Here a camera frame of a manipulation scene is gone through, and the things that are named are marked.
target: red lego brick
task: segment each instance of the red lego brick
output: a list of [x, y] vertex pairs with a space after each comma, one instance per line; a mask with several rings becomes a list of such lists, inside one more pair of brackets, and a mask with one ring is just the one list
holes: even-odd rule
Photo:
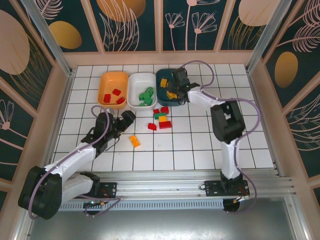
[[169, 108], [167, 106], [162, 107], [161, 113], [169, 114]]
[[105, 94], [103, 101], [108, 104], [108, 103], [110, 103], [110, 100], [111, 100], [111, 95]]
[[155, 124], [153, 124], [153, 123], [149, 123], [148, 124], [148, 129], [157, 131], [157, 126]]
[[116, 96], [119, 96], [119, 95], [121, 94], [121, 91], [118, 90], [118, 89], [114, 89], [114, 90], [112, 91], [112, 93], [113, 93], [114, 95], [116, 95]]
[[171, 122], [170, 121], [159, 122], [159, 128], [160, 129], [169, 129], [169, 128], [171, 128]]
[[124, 101], [125, 101], [125, 98], [122, 96], [116, 101], [116, 104], [122, 104]]

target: purple cable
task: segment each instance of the purple cable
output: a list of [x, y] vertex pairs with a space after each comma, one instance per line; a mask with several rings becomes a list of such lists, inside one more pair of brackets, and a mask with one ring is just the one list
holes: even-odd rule
[[206, 84], [206, 85], [201, 86], [201, 88], [200, 88], [200, 91], [201, 91], [205, 96], [207, 96], [208, 98], [211, 98], [211, 99], [213, 99], [213, 100], [217, 100], [217, 101], [225, 101], [225, 102], [227, 102], [227, 101], [235, 101], [235, 100], [236, 100], [236, 101], [239, 101], [239, 102], [246, 102], [246, 103], [252, 105], [252, 106], [255, 108], [256, 112], [258, 113], [258, 118], [257, 118], [257, 121], [256, 121], [254, 127], [253, 127], [251, 130], [249, 130], [248, 132], [246, 132], [244, 135], [242, 135], [241, 137], [239, 137], [239, 138], [234, 142], [234, 151], [233, 151], [234, 165], [235, 165], [236, 169], [237, 169], [246, 179], [248, 179], [248, 181], [252, 184], [252, 187], [253, 187], [253, 189], [254, 189], [254, 201], [253, 201], [252, 205], [251, 205], [248, 209], [246, 209], [246, 210], [239, 211], [239, 212], [233, 212], [233, 213], [234, 213], [234, 214], [243, 214], [243, 213], [249, 212], [250, 210], [252, 210], [252, 208], [253, 208], [254, 205], [256, 204], [257, 196], [258, 196], [258, 194], [257, 194], [257, 188], [256, 188], [254, 182], [253, 182], [253, 181], [240, 169], [240, 167], [238, 166], [238, 163], [237, 163], [237, 144], [238, 144], [238, 142], [239, 142], [242, 138], [244, 138], [245, 136], [251, 134], [251, 133], [258, 127], [258, 125], [259, 125], [259, 123], [260, 123], [260, 120], [261, 120], [261, 112], [260, 112], [259, 108], [258, 108], [254, 103], [252, 103], [251, 101], [249, 101], [249, 100], [247, 100], [247, 99], [244, 99], [244, 98], [219, 98], [219, 97], [213, 96], [213, 95], [205, 92], [204, 87], [210, 86], [210, 85], [214, 82], [214, 80], [215, 80], [214, 70], [212, 69], [212, 67], [211, 67], [208, 63], [206, 63], [206, 62], [204, 62], [204, 61], [201, 61], [201, 60], [189, 61], [189, 62], [183, 64], [183, 65], [181, 66], [181, 68], [184, 67], [185, 65], [188, 65], [188, 64], [191, 64], [191, 63], [202, 63], [202, 64], [206, 65], [206, 66], [210, 69], [210, 71], [212, 72], [212, 80], [211, 80], [211, 82], [208, 83], [208, 84]]
[[116, 201], [115, 203], [111, 204], [107, 209], [103, 210], [103, 211], [99, 211], [97, 214], [95, 215], [90, 215], [87, 210], [90, 207], [90, 205], [86, 206], [86, 208], [84, 209], [84, 213], [87, 217], [91, 216], [92, 218], [94, 218], [95, 216], [100, 216], [102, 214], [105, 214], [106, 212], [108, 212], [110, 209], [112, 209], [117, 203], [120, 202], [121, 198], [96, 198], [96, 197], [89, 197], [89, 196], [85, 196], [85, 195], [79, 195], [79, 197], [84, 198], [84, 199], [92, 199], [92, 200], [97, 200], [97, 201]]
[[107, 121], [107, 123], [106, 123], [106, 128], [105, 128], [103, 134], [102, 134], [97, 140], [93, 141], [92, 143], [87, 144], [87, 145], [85, 145], [85, 146], [83, 146], [83, 147], [80, 147], [79, 149], [77, 149], [77, 150], [69, 153], [68, 155], [66, 155], [60, 162], [58, 162], [55, 166], [53, 166], [50, 170], [48, 170], [48, 171], [40, 178], [39, 182], [38, 182], [38, 183], [35, 185], [35, 187], [34, 187], [34, 190], [33, 190], [33, 192], [32, 192], [31, 198], [30, 198], [29, 206], [28, 206], [28, 214], [29, 214], [29, 217], [30, 217], [31, 219], [34, 220], [34, 219], [38, 218], [38, 216], [33, 216], [33, 214], [32, 214], [32, 205], [33, 205], [33, 202], [34, 202], [34, 200], [35, 200], [36, 193], [37, 193], [37, 191], [38, 191], [41, 183], [45, 180], [45, 178], [46, 178], [54, 169], [57, 169], [61, 164], [63, 164], [68, 158], [70, 158], [70, 157], [72, 157], [73, 155], [77, 154], [79, 151], [82, 151], [83, 149], [86, 149], [87, 147], [90, 147], [90, 146], [92, 146], [93, 144], [96, 144], [97, 142], [99, 142], [99, 141], [106, 135], [106, 133], [107, 133], [107, 131], [108, 131], [108, 129], [109, 129], [109, 124], [110, 124], [109, 114], [108, 114], [107, 110], [106, 110], [104, 107], [102, 107], [102, 106], [100, 106], [100, 105], [94, 105], [94, 106], [91, 108], [91, 112], [92, 112], [92, 114], [93, 114], [95, 117], [97, 117], [97, 115], [95, 115], [93, 109], [96, 108], [96, 107], [101, 108], [101, 109], [104, 111], [104, 113], [106, 114], [106, 121]]

